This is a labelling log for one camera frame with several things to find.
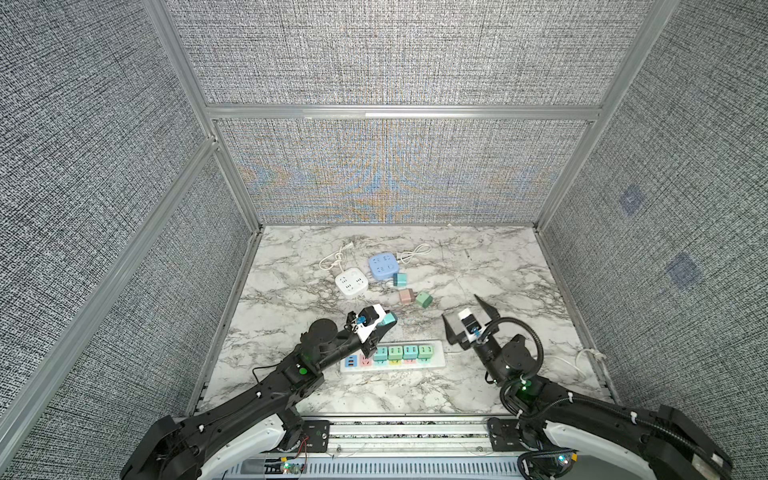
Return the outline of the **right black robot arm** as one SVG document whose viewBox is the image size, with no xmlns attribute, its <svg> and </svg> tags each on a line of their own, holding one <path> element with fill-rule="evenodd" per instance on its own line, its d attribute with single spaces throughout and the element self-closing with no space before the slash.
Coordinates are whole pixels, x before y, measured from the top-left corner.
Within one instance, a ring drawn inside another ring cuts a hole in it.
<svg viewBox="0 0 768 480">
<path fill-rule="evenodd" d="M 514 452 L 525 479 L 560 479 L 578 456 L 593 456 L 642 479 L 729 479 L 730 456 L 683 412 L 662 405 L 632 408 L 579 394 L 544 376 L 543 343 L 527 323 L 504 317 L 484 300 L 481 324 L 468 309 L 451 345 L 473 350 L 487 383 L 499 388 L 509 418 L 486 426 L 496 452 Z"/>
</svg>

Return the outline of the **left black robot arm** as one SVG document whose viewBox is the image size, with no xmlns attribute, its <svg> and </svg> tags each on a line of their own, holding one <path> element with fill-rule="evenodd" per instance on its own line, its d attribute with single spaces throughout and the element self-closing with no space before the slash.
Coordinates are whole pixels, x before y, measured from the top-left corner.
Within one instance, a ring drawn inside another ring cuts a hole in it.
<svg viewBox="0 0 768 480">
<path fill-rule="evenodd" d="M 120 478 L 213 479 L 253 453 L 292 449 L 305 436 L 296 406 L 323 383 L 324 370 L 357 352 L 371 357 L 397 322 L 379 304 L 349 313 L 342 329 L 330 319 L 314 321 L 274 370 L 247 391 L 195 416 L 156 421 Z"/>
</svg>

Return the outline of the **green adapter lowest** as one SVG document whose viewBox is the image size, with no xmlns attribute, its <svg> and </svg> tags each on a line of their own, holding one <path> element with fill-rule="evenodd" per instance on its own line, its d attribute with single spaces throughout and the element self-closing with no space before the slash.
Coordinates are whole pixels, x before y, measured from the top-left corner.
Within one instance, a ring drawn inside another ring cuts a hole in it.
<svg viewBox="0 0 768 480">
<path fill-rule="evenodd" d="M 431 359 L 434 356 L 434 348 L 430 344 L 421 344 L 418 346 L 418 355 L 417 358 L 419 360 L 428 360 Z"/>
</svg>

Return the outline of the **long white power strip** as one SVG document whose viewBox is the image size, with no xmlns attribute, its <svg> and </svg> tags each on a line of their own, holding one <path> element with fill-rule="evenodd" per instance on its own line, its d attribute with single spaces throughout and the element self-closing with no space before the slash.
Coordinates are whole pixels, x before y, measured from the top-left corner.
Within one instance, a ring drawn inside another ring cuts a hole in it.
<svg viewBox="0 0 768 480">
<path fill-rule="evenodd" d="M 439 340 L 383 343 L 367 358 L 361 351 L 340 362 L 341 374 L 369 374 L 387 371 L 439 369 L 446 366 Z"/>
</svg>

